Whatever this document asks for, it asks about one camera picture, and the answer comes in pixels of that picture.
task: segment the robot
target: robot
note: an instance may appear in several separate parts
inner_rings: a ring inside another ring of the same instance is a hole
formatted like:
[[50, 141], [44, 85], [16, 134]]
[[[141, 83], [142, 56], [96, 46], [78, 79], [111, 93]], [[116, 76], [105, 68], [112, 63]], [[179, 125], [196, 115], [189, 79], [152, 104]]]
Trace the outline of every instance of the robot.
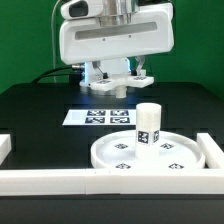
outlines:
[[[154, 82], [142, 69], [145, 55], [169, 52], [174, 45], [170, 2], [72, 0], [62, 5], [61, 14], [61, 59], [68, 65], [84, 63], [83, 90], [125, 98], [127, 86]], [[136, 58], [133, 70], [128, 57]]]

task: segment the green wall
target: green wall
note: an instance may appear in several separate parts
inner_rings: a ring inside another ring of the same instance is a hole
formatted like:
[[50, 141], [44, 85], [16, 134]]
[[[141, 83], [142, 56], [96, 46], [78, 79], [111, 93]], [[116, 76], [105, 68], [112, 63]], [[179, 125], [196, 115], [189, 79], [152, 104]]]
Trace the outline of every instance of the green wall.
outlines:
[[[0, 92], [52, 68], [50, 18], [55, 3], [1, 1]], [[224, 1], [174, 3], [175, 47], [170, 53], [150, 56], [156, 81], [201, 83], [224, 99]], [[57, 30], [60, 22], [58, 11]]]

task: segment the black square pattern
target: black square pattern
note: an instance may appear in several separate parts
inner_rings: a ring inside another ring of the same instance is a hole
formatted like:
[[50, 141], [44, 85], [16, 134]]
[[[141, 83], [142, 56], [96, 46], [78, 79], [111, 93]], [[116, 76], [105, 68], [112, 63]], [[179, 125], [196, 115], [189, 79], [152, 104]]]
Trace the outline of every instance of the black square pattern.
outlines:
[[119, 169], [130, 169], [131, 166], [125, 164], [125, 163], [121, 163], [119, 165], [116, 166], [116, 168], [119, 168]]
[[128, 110], [111, 110], [111, 116], [129, 116]]
[[184, 166], [177, 164], [177, 163], [173, 163], [169, 166], [170, 169], [183, 169]]
[[146, 77], [136, 77], [136, 78], [134, 78], [134, 80], [144, 80], [144, 79], [146, 79]]
[[125, 144], [118, 144], [118, 145], [115, 145], [115, 147], [118, 148], [118, 149], [125, 149], [125, 148], [127, 148], [128, 146], [125, 145]]
[[139, 131], [138, 132], [138, 142], [148, 144], [149, 143], [149, 133]]
[[104, 124], [105, 118], [104, 117], [87, 117], [86, 124]]
[[129, 117], [111, 117], [110, 118], [111, 124], [130, 124]]
[[98, 83], [98, 84], [105, 85], [105, 84], [107, 84], [107, 83], [109, 83], [109, 82], [111, 82], [111, 81], [102, 80], [102, 81], [99, 81], [99, 82], [97, 82], [97, 83]]
[[89, 110], [87, 116], [105, 116], [105, 110]]
[[154, 132], [154, 137], [153, 137], [153, 141], [157, 142], [159, 140], [159, 131], [155, 131]]
[[164, 149], [171, 149], [171, 148], [174, 147], [174, 145], [170, 145], [170, 144], [168, 144], [168, 143], [165, 143], [165, 144], [161, 145], [160, 147], [162, 147], [162, 148], [164, 148]]

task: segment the white block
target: white block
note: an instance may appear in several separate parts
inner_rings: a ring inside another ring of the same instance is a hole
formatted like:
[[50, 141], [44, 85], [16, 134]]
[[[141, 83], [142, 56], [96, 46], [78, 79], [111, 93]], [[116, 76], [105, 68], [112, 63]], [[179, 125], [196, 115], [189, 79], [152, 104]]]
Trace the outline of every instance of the white block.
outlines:
[[86, 194], [120, 194], [121, 176], [116, 170], [88, 169], [85, 176]]
[[0, 172], [0, 196], [85, 194], [85, 170]]
[[0, 135], [0, 164], [4, 161], [6, 156], [11, 151], [10, 135]]
[[121, 194], [224, 194], [221, 169], [132, 171], [121, 180]]
[[159, 140], [162, 107], [156, 103], [140, 103], [136, 106], [136, 145], [138, 159], [158, 160], [159, 147], [153, 144]]
[[197, 143], [209, 168], [224, 168], [224, 153], [208, 133], [197, 134]]
[[146, 77], [145, 73], [141, 76], [130, 76], [127, 79], [127, 86], [143, 88], [154, 82], [154, 77]]

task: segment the white cylinder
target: white cylinder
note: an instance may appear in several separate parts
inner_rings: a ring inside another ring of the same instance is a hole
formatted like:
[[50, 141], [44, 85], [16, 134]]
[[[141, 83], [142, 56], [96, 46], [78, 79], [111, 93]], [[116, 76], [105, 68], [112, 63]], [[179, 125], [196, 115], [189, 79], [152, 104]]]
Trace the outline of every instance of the white cylinder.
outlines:
[[138, 159], [156, 160], [159, 157], [159, 140], [161, 125], [161, 105], [141, 103], [136, 107], [136, 147]]
[[127, 92], [126, 86], [117, 86], [115, 88], [116, 98], [125, 98], [126, 92]]

